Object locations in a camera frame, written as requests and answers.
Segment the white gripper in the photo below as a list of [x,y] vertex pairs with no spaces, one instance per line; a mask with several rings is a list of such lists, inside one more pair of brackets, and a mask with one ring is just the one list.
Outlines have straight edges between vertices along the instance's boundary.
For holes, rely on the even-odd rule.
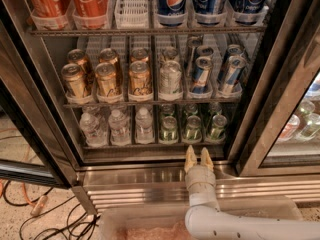
[[196,164],[197,157],[193,146],[189,145],[184,164],[184,171],[187,172],[185,183],[189,195],[201,194],[214,196],[216,194],[216,177],[212,171],[214,164],[206,147],[201,150],[200,165]]

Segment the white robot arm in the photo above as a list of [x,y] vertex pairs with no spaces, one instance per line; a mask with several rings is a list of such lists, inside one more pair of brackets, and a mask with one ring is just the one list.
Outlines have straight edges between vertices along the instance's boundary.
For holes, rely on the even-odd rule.
[[192,145],[186,151],[185,183],[189,209],[185,226],[197,240],[320,240],[318,222],[236,216],[223,212],[216,197],[214,165],[207,148],[201,161]]

